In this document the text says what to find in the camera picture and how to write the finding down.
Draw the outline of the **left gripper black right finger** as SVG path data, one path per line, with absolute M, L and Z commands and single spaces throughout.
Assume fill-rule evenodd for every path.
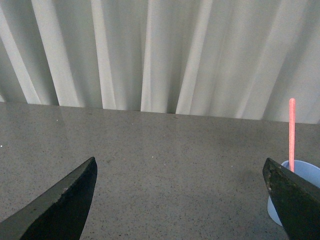
M 320 238 L 320 188 L 295 172 L 267 158 L 263 178 L 290 240 Z

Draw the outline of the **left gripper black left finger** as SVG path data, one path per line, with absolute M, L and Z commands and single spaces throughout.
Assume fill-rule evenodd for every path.
M 2 240 L 78 240 L 92 204 L 98 166 L 89 158 L 0 223 Z

